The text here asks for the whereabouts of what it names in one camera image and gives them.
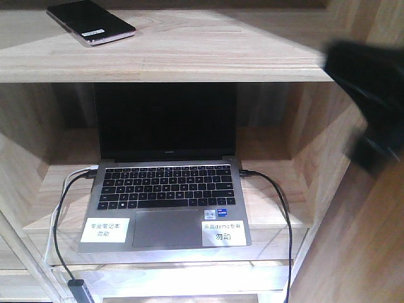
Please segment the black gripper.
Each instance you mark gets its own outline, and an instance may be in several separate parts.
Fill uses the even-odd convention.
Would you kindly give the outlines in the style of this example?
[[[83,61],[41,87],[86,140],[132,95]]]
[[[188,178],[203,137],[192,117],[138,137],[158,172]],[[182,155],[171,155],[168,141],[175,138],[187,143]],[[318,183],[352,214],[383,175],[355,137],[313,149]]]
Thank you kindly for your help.
[[[345,154],[373,177],[403,161],[403,49],[337,41],[326,50],[324,71],[365,117]]]

